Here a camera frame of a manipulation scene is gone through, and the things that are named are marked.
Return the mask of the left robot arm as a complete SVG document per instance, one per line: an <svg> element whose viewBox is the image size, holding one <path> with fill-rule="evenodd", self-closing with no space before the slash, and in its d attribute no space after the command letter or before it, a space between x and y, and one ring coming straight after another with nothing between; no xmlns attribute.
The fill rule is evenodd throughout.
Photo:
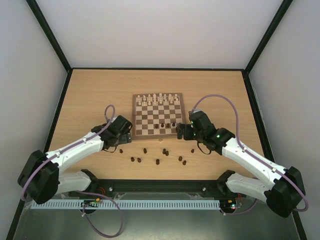
<svg viewBox="0 0 320 240"><path fill-rule="evenodd" d="M119 115L107 123L95 126L81 139L46 153L34 151L23 167L17 183L22 194L28 194L37 204L46 203L53 196L66 192L94 192L98 179L87 169L67 173L78 161L131 142L132 123Z"/></svg>

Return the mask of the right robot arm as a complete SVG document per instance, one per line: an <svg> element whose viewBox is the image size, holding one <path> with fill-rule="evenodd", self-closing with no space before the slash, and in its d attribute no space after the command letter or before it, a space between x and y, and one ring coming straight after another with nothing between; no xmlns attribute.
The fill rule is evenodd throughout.
<svg viewBox="0 0 320 240"><path fill-rule="evenodd" d="M306 194L298 169L285 168L253 152L229 130L216 128L203 111L190 114L189 119L189 124L177 124L178 139L203 144L209 152L233 160L254 175L250 178L232 170L225 171L217 180L222 195L239 193L255 198L283 218L296 210Z"/></svg>

